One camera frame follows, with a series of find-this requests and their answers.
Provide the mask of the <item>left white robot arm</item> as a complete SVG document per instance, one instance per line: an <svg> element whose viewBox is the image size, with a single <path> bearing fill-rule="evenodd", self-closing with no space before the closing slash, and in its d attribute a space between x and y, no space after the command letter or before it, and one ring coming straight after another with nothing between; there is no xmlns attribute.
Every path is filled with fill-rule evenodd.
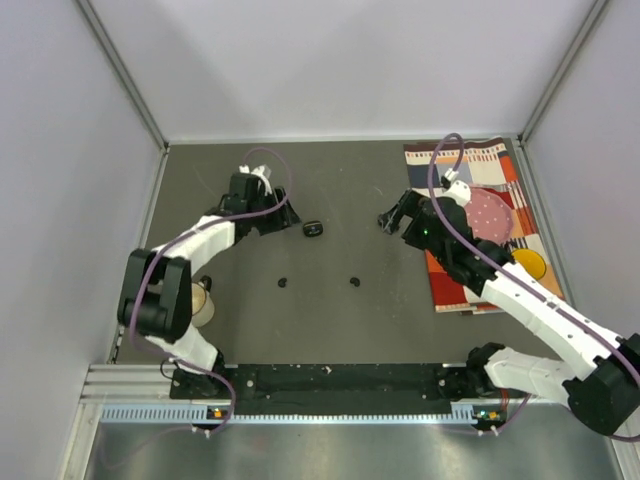
<svg viewBox="0 0 640 480"><path fill-rule="evenodd" d="M177 360L180 385L205 396L220 394L227 374L222 353L192 324L192 277L251 231L263 236L300 222L286 190L269 177L265 165L241 166L229 192L196 224L160 247L134 250L127 261L118 323Z"/></svg>

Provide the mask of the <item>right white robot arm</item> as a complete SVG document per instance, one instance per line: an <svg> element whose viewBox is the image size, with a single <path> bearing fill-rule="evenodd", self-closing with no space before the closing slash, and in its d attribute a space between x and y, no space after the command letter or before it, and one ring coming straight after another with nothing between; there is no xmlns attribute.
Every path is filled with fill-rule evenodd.
<svg viewBox="0 0 640 480"><path fill-rule="evenodd" d="M639 407L639 337L622 337L553 295L502 246L474 236L455 197L408 189L377 222L387 234L430 253L456 283L499 307L557 355L557 360L487 344L470 353L466 380L476 394L515 389L568 408L592 431L614 437Z"/></svg>

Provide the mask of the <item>glossy black charging case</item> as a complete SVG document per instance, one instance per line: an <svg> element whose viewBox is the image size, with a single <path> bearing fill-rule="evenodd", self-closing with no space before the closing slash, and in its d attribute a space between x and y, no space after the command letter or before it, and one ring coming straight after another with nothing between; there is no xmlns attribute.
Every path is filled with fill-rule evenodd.
<svg viewBox="0 0 640 480"><path fill-rule="evenodd" d="M302 225L302 232L306 238L316 238L324 233L324 225L320 220L307 221Z"/></svg>

